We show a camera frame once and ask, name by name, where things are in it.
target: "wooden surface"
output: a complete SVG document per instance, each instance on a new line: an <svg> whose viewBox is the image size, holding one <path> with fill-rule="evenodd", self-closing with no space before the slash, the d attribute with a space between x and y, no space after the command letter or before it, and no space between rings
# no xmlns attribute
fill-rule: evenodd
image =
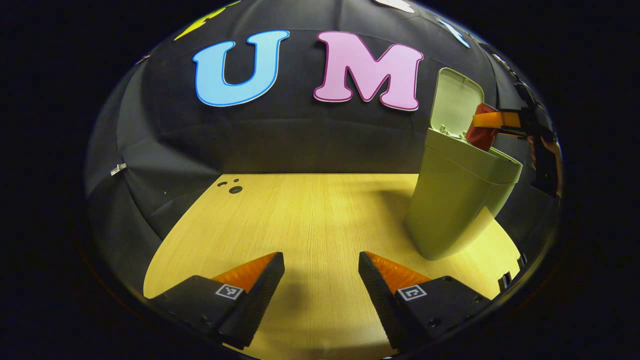
<svg viewBox="0 0 640 360"><path fill-rule="evenodd" d="M518 273L518 251L493 223L462 252L427 261L403 218L417 174L225 174L156 252L148 298L189 276L214 277L274 251L285 273L245 354L261 359L379 359L395 354L358 274L368 250L430 278L451 275L489 299ZM231 194L233 186L242 186Z"/></svg>

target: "metal clip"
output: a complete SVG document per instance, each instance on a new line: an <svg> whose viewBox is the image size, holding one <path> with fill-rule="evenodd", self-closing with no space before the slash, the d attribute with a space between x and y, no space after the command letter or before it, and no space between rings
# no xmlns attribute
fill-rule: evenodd
<svg viewBox="0 0 640 360"><path fill-rule="evenodd" d="M116 165L116 168L111 171L111 176L114 176L115 174L119 173L121 170L124 170L126 168L127 168L127 164L125 163Z"/></svg>

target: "dome enclosure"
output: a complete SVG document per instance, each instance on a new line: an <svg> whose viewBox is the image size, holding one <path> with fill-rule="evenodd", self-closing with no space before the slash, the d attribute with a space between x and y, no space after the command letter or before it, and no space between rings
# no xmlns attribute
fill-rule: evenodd
<svg viewBox="0 0 640 360"><path fill-rule="evenodd" d="M413 13L369 0L237 1L179 29L137 63L98 116L85 168L97 250L114 274L142 293L163 240L223 174L419 173L443 68L478 84L487 105L526 106L500 59L530 82L503 54L454 22L406 3ZM287 34L272 42L276 51L269 52L271 43L256 36L274 31ZM342 38L322 39L328 33ZM328 72L335 72L328 65L337 59L338 50L332 49L354 38L371 61L342 59L344 88L351 96L319 99L317 89L327 84ZM228 106L207 103L198 91L198 74L216 71L213 56L198 59L220 44L228 49L221 58L222 79L216 81L228 86L229 97L240 94ZM412 49L422 58L412 62L410 53L397 55L395 72L381 81L374 78L367 88L372 69L392 59L394 47ZM263 64L271 60L273 80L258 83L259 74L269 72ZM363 70L357 72L356 66ZM395 92L399 85L392 88L392 81L411 66L417 107L395 108L383 96ZM211 76L202 79L203 88L212 86L207 85ZM238 89L251 84L258 95L242 98L244 90ZM407 86L402 89L408 94ZM523 164L531 162L526 141L498 136L493 147ZM111 174L120 164L126 167ZM557 202L531 187L535 175L523 167L496 216L529 262L540 253L540 238L557 215Z"/></svg>

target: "pink letter m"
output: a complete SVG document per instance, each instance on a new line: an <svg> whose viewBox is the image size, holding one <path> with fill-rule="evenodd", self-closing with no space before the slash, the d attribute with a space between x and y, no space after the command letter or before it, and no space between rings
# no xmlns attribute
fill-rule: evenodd
<svg viewBox="0 0 640 360"><path fill-rule="evenodd" d="M320 101L348 101L353 91L347 87L347 70L364 101L370 101L389 77L387 91L380 96L384 105L413 111L418 108L415 86L418 76L418 62L424 59L422 53L411 47L394 44L380 59L373 55L358 37L342 31L325 31L318 39L326 44L326 68L324 83L314 91Z"/></svg>

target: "yellow letter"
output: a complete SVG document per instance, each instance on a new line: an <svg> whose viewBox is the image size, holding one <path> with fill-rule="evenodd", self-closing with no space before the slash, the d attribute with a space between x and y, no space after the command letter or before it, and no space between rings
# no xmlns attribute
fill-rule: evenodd
<svg viewBox="0 0 640 360"><path fill-rule="evenodd" d="M205 24L205 21L208 19L211 19L212 17L216 16L217 14L221 13L222 11L224 11L224 9L228 8L229 6L235 5L237 3L239 3L240 1L236 1L234 3L231 3L229 5L226 5L212 13L210 13L209 15L206 15L200 19L198 19L196 22L194 22L193 24L191 24L190 27L187 28L187 30L183 31L182 34L178 35L177 38L173 39L173 41L178 40L179 38L183 37L184 35L192 32L193 30L199 28L200 26L203 26Z"/></svg>

